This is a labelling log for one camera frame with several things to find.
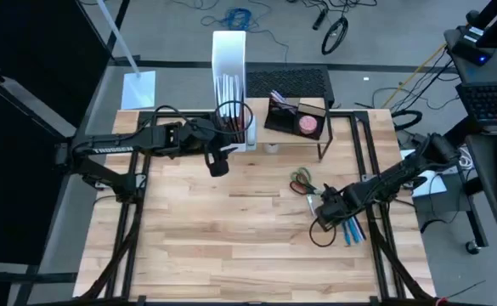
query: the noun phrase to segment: pink compact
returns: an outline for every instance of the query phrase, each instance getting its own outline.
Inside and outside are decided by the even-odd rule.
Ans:
[[[316,122],[316,119],[314,119],[313,116],[302,116],[301,119],[299,119],[299,129],[301,130],[301,133],[304,133],[305,135],[314,133],[317,127],[318,122]]]

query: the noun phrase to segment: small box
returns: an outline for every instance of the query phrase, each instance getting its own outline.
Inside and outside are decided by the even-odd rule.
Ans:
[[[281,103],[269,98],[265,128],[319,140],[324,130],[326,110],[301,103],[300,99],[286,99],[286,102],[288,103]],[[316,121],[316,128],[312,133],[302,132],[299,123],[304,116],[311,116]]]

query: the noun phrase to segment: wheel caster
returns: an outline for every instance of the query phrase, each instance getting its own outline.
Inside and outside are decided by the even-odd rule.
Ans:
[[[466,250],[471,255],[477,255],[480,253],[480,246],[477,246],[476,241],[469,241],[466,243]]]

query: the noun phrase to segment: gray floor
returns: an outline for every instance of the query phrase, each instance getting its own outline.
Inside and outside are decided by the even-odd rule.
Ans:
[[[320,44],[329,23],[320,31],[312,26],[318,10],[304,8],[300,3],[289,4],[281,0],[261,0],[273,7],[272,14],[262,18],[262,29],[271,30],[277,40],[290,45],[288,62],[364,64],[364,65],[416,65],[422,63],[443,43],[443,31],[465,23],[465,13],[480,9],[484,0],[387,0],[376,8],[359,7],[348,13],[350,29],[347,38],[335,53],[323,56]],[[121,1],[110,0],[107,7],[116,16]],[[210,14],[223,16],[232,6],[247,7],[256,12],[264,8],[247,0],[222,1],[209,11],[196,11],[169,1],[132,0],[121,28],[127,44],[134,54],[145,60],[209,61],[212,51],[212,31],[218,25],[204,27],[200,18]],[[106,41],[110,30],[96,6],[85,9],[99,33]],[[250,34],[247,38],[247,61],[281,62],[284,49],[272,42],[268,34]],[[117,47],[115,56],[122,56]],[[178,108],[212,107],[212,81],[209,69],[154,69],[156,70],[156,103]],[[95,94],[93,108],[87,113],[87,133],[108,133],[114,115],[120,107],[124,67],[110,67],[104,75],[99,91]],[[354,103],[371,103],[377,88],[395,87],[409,74],[388,72],[331,71],[330,79],[336,101],[342,108],[358,108]],[[431,105],[441,105],[454,98],[456,82],[436,82],[426,92]],[[380,92],[375,102],[380,106],[391,91]],[[466,113],[461,102],[455,101],[442,110],[429,110],[423,101],[414,109],[423,111],[422,122],[410,131],[413,133],[443,133],[454,126]],[[91,218],[95,192],[79,178],[71,178],[58,221],[50,240],[41,272],[76,272],[85,236]],[[450,225],[433,224],[423,235],[432,277],[439,296],[486,280],[469,292],[455,297],[455,301],[497,305],[497,226],[484,195],[477,195],[475,203],[489,239],[490,247],[477,256],[465,252],[464,243],[472,233],[464,213]],[[423,222],[427,216],[420,214]],[[17,269],[23,267],[4,267]],[[59,301],[71,296],[72,284],[36,286],[31,302]]]

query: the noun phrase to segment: scissors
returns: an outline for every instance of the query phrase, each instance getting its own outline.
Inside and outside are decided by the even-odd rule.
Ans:
[[[295,172],[292,172],[290,174],[290,179],[291,190],[299,195],[318,195],[321,193],[318,188],[310,184],[312,176],[305,167],[300,167]]]

